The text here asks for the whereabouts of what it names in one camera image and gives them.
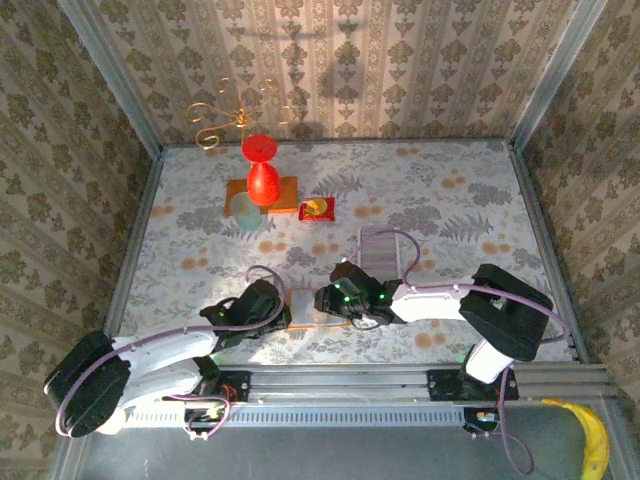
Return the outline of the red goblet glass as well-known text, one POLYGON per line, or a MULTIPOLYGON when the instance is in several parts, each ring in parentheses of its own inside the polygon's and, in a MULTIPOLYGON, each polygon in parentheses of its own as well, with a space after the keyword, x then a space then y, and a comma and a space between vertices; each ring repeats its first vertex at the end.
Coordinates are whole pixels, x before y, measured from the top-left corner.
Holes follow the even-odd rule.
POLYGON ((277 153, 276 141, 268 135, 251 135, 242 145, 242 153, 251 164, 247 192, 258 206, 270 206, 281 195, 280 176, 271 161, 277 153))

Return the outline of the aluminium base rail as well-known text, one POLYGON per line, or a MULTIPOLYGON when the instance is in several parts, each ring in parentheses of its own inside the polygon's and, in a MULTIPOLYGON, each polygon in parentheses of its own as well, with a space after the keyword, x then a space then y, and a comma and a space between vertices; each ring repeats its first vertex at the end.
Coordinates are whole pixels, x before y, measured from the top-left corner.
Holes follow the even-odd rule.
POLYGON ((430 381, 421 366, 302 365, 226 366, 223 374, 246 373, 253 402, 311 400, 413 400, 429 395, 430 381))

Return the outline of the yellow banana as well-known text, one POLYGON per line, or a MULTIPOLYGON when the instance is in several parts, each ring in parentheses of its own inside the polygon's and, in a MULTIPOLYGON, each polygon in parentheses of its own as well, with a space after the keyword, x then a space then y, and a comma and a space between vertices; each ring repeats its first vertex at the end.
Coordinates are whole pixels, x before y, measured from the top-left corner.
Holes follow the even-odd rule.
POLYGON ((611 443, 605 423, 589 407, 559 399, 542 399, 547 406, 570 411, 578 420, 585 437, 581 480, 602 480, 609 466, 611 443))

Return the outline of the grey metal frame post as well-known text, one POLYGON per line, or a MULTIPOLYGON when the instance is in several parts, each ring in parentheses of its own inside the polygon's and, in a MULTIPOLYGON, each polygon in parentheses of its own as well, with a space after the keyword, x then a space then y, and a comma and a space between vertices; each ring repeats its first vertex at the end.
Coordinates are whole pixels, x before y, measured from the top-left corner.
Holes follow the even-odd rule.
POLYGON ((143 101, 127 72, 126 62, 119 56, 114 41, 99 19, 94 0, 57 0, 79 39, 107 83, 118 105, 145 147, 150 158, 162 157, 163 142, 159 138, 143 101))
POLYGON ((579 0, 511 135, 515 151, 526 147, 607 3, 608 0, 579 0))

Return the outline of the red snack packet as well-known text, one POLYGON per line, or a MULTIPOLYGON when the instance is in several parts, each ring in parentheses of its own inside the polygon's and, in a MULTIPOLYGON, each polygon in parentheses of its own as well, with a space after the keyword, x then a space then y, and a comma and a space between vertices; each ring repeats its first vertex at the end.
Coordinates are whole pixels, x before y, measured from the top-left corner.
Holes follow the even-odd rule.
POLYGON ((331 221, 335 220, 335 198, 314 197, 305 200, 299 207, 300 221, 331 221))

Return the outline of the grey metal side rail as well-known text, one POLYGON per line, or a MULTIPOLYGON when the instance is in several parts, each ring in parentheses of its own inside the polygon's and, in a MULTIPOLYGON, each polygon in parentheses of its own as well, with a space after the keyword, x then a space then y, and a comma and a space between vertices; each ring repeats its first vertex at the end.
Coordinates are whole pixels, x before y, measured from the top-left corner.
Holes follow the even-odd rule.
POLYGON ((534 182, 527 170, 522 154, 513 145, 507 144, 507 146, 513 170, 518 180, 521 195, 529 215, 531 227, 534 232, 541 260, 551 288, 551 293, 555 300, 557 312, 571 327, 572 333, 570 337, 570 344, 577 355, 577 359, 581 363, 590 364, 592 360, 580 332, 570 292, 562 276, 561 265, 556 257, 552 238, 547 228, 547 223, 537 196, 534 182))
POLYGON ((131 236, 103 328, 103 332, 109 338, 118 335, 123 322, 135 269, 141 252, 147 224, 151 216, 156 192, 160 185, 163 167, 164 156, 161 155, 152 162, 142 192, 140 205, 133 223, 131 236))

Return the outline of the small black controller box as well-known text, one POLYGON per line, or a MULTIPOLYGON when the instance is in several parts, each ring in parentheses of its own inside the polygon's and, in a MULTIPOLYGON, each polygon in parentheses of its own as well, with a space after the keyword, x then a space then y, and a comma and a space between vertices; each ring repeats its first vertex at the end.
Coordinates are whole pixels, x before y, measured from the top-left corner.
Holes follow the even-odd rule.
POLYGON ((500 423, 500 416, 496 408, 463 408, 463 429, 471 434, 488 434, 494 432, 500 423))
POLYGON ((218 406, 207 410, 194 410, 187 420, 185 431, 194 438, 208 438, 227 422, 231 406, 218 406))

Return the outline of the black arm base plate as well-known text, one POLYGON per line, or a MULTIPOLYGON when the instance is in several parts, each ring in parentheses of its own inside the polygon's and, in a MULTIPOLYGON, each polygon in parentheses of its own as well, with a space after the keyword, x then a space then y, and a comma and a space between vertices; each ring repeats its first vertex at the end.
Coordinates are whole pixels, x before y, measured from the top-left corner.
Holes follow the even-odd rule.
POLYGON ((497 401, 504 392, 506 400, 518 400, 519 390, 515 375, 510 371, 505 387, 501 387, 502 375, 487 384, 456 369, 428 370, 427 388, 432 401, 497 401))
POLYGON ((207 374, 195 389, 198 396, 217 396, 231 403, 247 402, 252 373, 246 370, 217 370, 207 374))

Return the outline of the orange wooden board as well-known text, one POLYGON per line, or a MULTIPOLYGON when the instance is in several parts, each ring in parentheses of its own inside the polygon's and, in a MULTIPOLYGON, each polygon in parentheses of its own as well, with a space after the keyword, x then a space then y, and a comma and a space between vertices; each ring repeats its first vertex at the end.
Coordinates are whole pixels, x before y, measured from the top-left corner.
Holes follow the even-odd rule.
MULTIPOLYGON (((285 214, 296 213, 298 210, 298 182, 295 176, 285 176, 280 178, 281 195, 279 199, 270 206, 260 206, 262 214, 285 214)), ((232 215, 230 202, 238 193, 247 193, 248 188, 245 179, 231 179, 227 182, 226 200, 224 205, 224 215, 232 215)))

